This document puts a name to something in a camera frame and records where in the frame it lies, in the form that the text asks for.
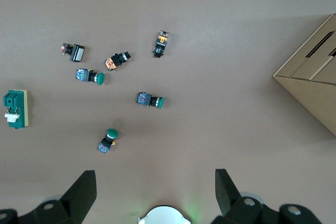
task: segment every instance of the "metal terminal screw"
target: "metal terminal screw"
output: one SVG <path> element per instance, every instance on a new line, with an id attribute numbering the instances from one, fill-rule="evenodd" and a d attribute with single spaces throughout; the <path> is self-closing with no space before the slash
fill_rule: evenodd
<path id="1" fill-rule="evenodd" d="M 6 219 L 7 218 L 7 213 L 3 212 L 0 214 L 0 220 Z"/>
<path id="2" fill-rule="evenodd" d="M 287 210 L 293 215 L 300 215 L 301 214 L 301 211 L 299 210 L 299 208 L 297 208 L 295 206 L 289 206 L 287 208 Z"/>
<path id="3" fill-rule="evenodd" d="M 46 204 L 46 205 L 43 207 L 43 210 L 49 210 L 49 209 L 51 209 L 51 208 L 53 208 L 53 207 L 54 207 L 54 204 L 49 203 L 49 204 Z"/>
<path id="4" fill-rule="evenodd" d="M 254 206 L 256 203 L 252 200 L 252 199 L 250 199 L 250 198 L 246 198 L 246 199 L 244 199 L 244 203 L 246 204 L 246 205 L 248 205 L 248 206 L 250 206 L 250 207 L 252 207 L 252 206 Z"/>

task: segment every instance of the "electrical switch component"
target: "electrical switch component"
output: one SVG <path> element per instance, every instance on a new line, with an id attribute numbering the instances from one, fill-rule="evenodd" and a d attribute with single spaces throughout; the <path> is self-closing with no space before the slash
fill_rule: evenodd
<path id="1" fill-rule="evenodd" d="M 5 117 L 9 127 L 18 129 L 28 126 L 27 90 L 9 90 L 4 96 L 4 106 L 7 107 Z"/>
<path id="2" fill-rule="evenodd" d="M 159 36 L 156 39 L 156 46 L 153 49 L 154 56 L 159 58 L 163 55 L 164 49 L 167 45 L 167 39 L 169 37 L 170 33 L 167 33 L 166 31 L 160 30 Z"/>
<path id="3" fill-rule="evenodd" d="M 114 139 L 118 137 L 118 132 L 115 129 L 108 129 L 105 138 L 99 143 L 98 150 L 106 153 L 112 145 L 115 145 Z"/>
<path id="4" fill-rule="evenodd" d="M 105 80 L 105 74 L 96 73 L 92 69 L 78 68 L 76 72 L 76 79 L 79 81 L 93 81 L 98 85 L 102 85 Z"/>
<path id="5" fill-rule="evenodd" d="M 63 55 L 69 54 L 70 60 L 74 62 L 80 62 L 82 60 L 83 54 L 84 54 L 84 46 L 76 45 L 73 46 L 71 44 L 63 43 L 61 47 L 61 51 Z"/>
<path id="6" fill-rule="evenodd" d="M 138 93 L 138 98 L 136 102 L 140 105 L 145 105 L 147 107 L 156 106 L 160 109 L 162 108 L 163 100 L 163 97 L 153 97 L 149 93 L 140 92 Z"/>
<path id="7" fill-rule="evenodd" d="M 121 54 L 114 54 L 111 58 L 105 60 L 106 67 L 112 71 L 117 67 L 120 67 L 124 62 L 128 61 L 131 55 L 128 52 L 122 52 Z"/>

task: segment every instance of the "green switch housing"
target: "green switch housing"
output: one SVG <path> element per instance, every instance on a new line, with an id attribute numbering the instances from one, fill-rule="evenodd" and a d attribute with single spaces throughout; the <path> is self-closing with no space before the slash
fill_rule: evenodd
<path id="1" fill-rule="evenodd" d="M 5 117 L 9 127 L 18 129 L 28 126 L 27 90 L 9 90 L 4 96 L 4 106 L 7 107 Z"/>

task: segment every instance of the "cardboard box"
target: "cardboard box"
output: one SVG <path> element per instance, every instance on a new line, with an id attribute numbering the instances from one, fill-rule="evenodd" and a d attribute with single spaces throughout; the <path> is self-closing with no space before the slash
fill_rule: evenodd
<path id="1" fill-rule="evenodd" d="M 273 77 L 336 135 L 336 14 Z"/>

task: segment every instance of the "box flap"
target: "box flap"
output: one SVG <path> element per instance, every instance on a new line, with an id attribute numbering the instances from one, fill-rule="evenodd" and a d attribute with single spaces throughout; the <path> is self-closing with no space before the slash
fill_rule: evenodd
<path id="1" fill-rule="evenodd" d="M 291 76 L 295 79 L 312 80 L 334 57 L 331 53 L 336 47 L 336 33 L 329 32 L 306 55 L 307 60 Z"/>
<path id="2" fill-rule="evenodd" d="M 332 59 L 312 81 L 331 83 L 336 85 L 336 59 Z"/>

